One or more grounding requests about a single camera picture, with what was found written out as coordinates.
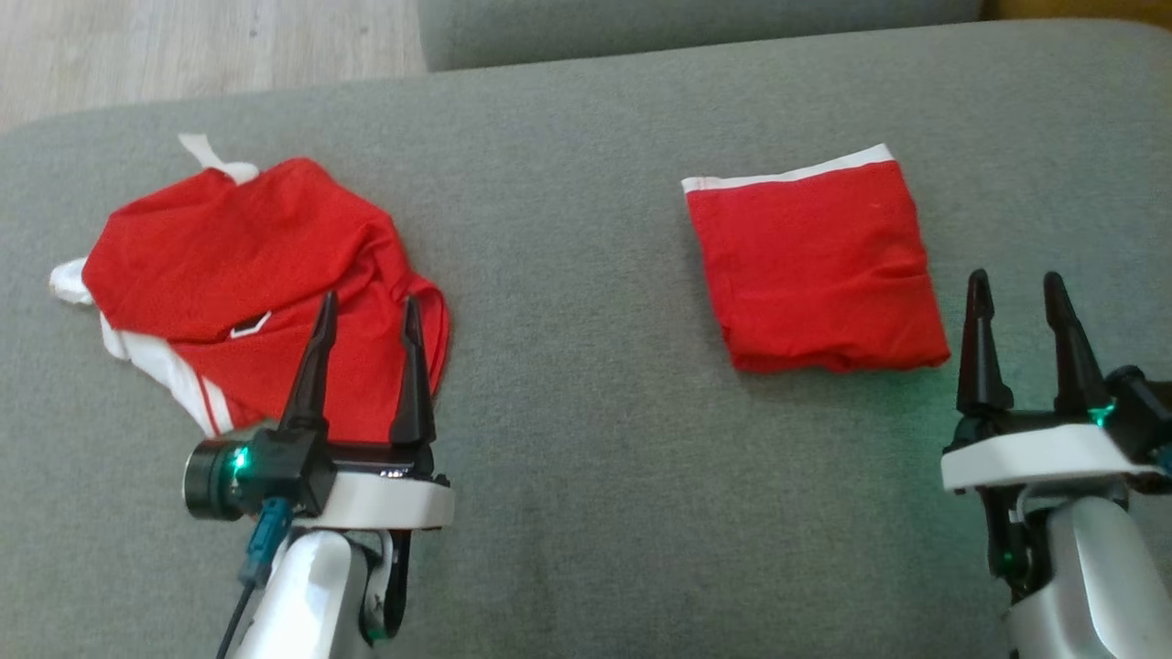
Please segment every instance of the couch cushion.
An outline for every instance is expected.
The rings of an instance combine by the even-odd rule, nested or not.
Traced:
[[[1104,368],[1172,378],[1172,36],[1042,21],[841,34],[115,109],[0,138],[0,598],[12,657],[206,657],[250,529],[188,518],[199,433],[49,269],[227,159],[320,161],[452,310],[437,463],[387,657],[1003,655],[974,497],[940,487],[956,360],[729,367],[679,181],[886,142],[953,347],[989,269],[1006,380],[1054,395],[1042,274]],[[1167,503],[1133,510],[1172,575]]]
[[[427,0],[430,70],[976,20],[980,0]]]

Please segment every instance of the white sleeve trim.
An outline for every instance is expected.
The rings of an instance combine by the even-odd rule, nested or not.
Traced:
[[[892,157],[891,151],[887,149],[887,144],[875,144],[870,149],[864,149],[854,154],[849,154],[846,156],[834,158],[832,161],[826,161],[822,164],[816,164],[813,167],[805,167],[802,169],[786,171],[785,174],[775,174],[768,176],[741,176],[736,178],[718,178],[715,176],[693,176],[690,178],[684,178],[683,181],[680,182],[680,184],[683,185],[684,193],[695,192],[696,190],[728,190],[730,188],[743,188],[745,185],[754,185],[757,183],[781,183],[789,181],[800,181],[803,178],[810,178],[812,176],[826,174],[827,171],[836,171],[839,169],[853,169],[857,167],[863,167],[872,163],[881,163],[893,159],[895,158]]]
[[[49,273],[49,290],[54,297],[75,305],[94,304],[94,295],[81,280],[81,271],[86,267],[86,258],[73,259],[53,269]]]
[[[212,145],[207,143],[206,135],[195,135],[191,133],[179,134],[179,144],[188,150],[189,154],[196,156],[199,161],[200,167],[204,169],[216,169],[223,171],[224,174],[232,177],[232,181],[237,185],[247,183],[253,178],[260,176],[260,169],[252,163],[225,163],[216,155],[212,150]]]

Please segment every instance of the white stripe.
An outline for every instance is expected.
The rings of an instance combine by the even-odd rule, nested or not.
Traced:
[[[695,192],[696,190],[728,190],[730,188],[743,188],[745,185],[754,185],[757,183],[782,183],[789,181],[800,181],[803,178],[810,178],[811,176],[818,176],[826,174],[827,171],[837,171],[840,169],[853,169],[857,167],[863,167],[872,163],[881,163],[886,161],[895,159],[892,157],[891,151],[887,149],[886,144],[875,144],[870,149],[864,149],[861,151],[843,156],[840,158],[834,158],[832,161],[826,161],[822,164],[816,164],[813,167],[806,167],[802,169],[795,169],[792,171],[786,171],[785,174],[775,174],[769,176],[741,176],[736,178],[717,178],[715,176],[693,176],[690,178],[684,178],[680,182],[683,185],[683,191]]]
[[[216,430],[212,428],[211,419],[207,414],[207,406],[204,405],[204,394],[199,388],[199,376],[191,366],[183,361],[166,340],[150,334],[138,334],[137,332],[120,332],[110,327],[102,319],[102,341],[105,349],[118,359],[129,359],[144,373],[150,375],[156,382],[171,390],[175,400],[188,410],[188,414],[196,420],[204,436],[214,437]]]
[[[216,419],[216,426],[219,427],[220,433],[232,430],[232,415],[227,410],[227,399],[224,396],[224,389],[217,387],[207,378],[203,380],[204,390],[207,392],[207,405],[212,408],[212,417]]]

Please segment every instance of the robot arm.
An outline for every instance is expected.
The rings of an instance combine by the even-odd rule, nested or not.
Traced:
[[[372,655],[373,643],[402,623],[411,531],[451,523],[455,495],[445,476],[434,475],[435,420],[415,300],[403,317],[407,367],[388,444],[327,440],[322,409],[336,317],[329,293],[275,430],[247,443],[207,440],[188,460],[192,516],[260,515],[239,577],[245,591],[217,657],[226,654],[252,591],[266,585],[237,657]],[[345,535],[359,530],[375,531],[380,546]]]
[[[1172,657],[1172,603],[1127,515],[1129,490],[1170,490],[1172,387],[1136,367],[1104,379],[1062,278],[1044,280],[1052,410],[1014,410],[984,271],[969,278],[947,490],[984,505],[990,573],[1009,585],[1013,657]]]

